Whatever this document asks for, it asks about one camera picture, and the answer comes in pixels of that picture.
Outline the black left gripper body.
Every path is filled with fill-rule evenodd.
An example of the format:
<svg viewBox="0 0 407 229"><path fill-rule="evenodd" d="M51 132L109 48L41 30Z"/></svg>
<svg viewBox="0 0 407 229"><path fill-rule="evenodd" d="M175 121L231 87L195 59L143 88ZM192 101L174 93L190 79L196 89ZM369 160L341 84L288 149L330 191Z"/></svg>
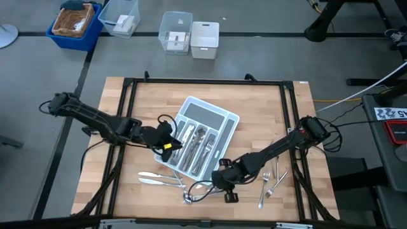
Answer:
<svg viewBox="0 0 407 229"><path fill-rule="evenodd" d="M172 135L172 125L169 123L160 123L157 128L143 126L140 128L139 136L147 146L165 149L165 145L177 141Z"/></svg>

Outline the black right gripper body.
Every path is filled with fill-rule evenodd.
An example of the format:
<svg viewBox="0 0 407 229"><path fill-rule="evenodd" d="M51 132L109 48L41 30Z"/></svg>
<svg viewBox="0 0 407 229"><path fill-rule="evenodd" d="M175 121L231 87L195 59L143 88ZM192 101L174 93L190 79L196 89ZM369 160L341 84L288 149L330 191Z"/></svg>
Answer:
<svg viewBox="0 0 407 229"><path fill-rule="evenodd" d="M212 184L224 191L232 191L237 184L246 181L247 170L240 162L231 161L230 167L219 166L218 170L212 171Z"/></svg>

